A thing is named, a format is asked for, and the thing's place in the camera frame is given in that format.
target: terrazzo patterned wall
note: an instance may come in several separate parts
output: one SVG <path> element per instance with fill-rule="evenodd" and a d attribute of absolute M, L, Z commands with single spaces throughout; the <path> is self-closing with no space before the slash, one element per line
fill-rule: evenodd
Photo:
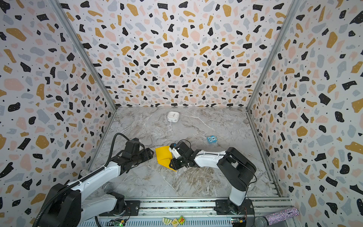
<path fill-rule="evenodd" d="M 363 226 L 362 3 L 301 1 L 251 110 L 302 226 Z"/>
<path fill-rule="evenodd" d="M 112 112 L 47 1 L 0 7 L 0 226 L 23 227 L 88 166 Z"/>
<path fill-rule="evenodd" d="M 288 0 L 61 0 L 117 106 L 245 106 Z"/>

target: gray marble surface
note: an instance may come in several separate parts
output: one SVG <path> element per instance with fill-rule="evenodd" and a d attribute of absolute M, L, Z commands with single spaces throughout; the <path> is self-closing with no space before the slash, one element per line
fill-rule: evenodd
<path fill-rule="evenodd" d="M 177 123 L 167 121 L 169 111 L 180 113 Z M 117 132 L 130 139 L 139 138 L 153 151 L 181 139 L 189 140 L 193 150 L 224 151 L 234 147 L 257 168 L 257 182 L 251 184 L 247 196 L 275 196 L 246 112 L 242 108 L 119 108 L 92 170 L 105 164 L 112 138 Z M 217 145 L 207 142 L 207 137 L 211 135 L 218 138 Z M 126 140 L 118 136 L 113 155 L 122 150 L 125 143 Z M 219 169 L 184 167 L 175 172 L 159 165 L 156 154 L 151 160 L 111 182 L 116 186 L 114 191 L 126 197 L 228 197 L 231 192 L 231 185 Z M 91 196 L 102 194 L 103 191 L 98 189 Z"/>

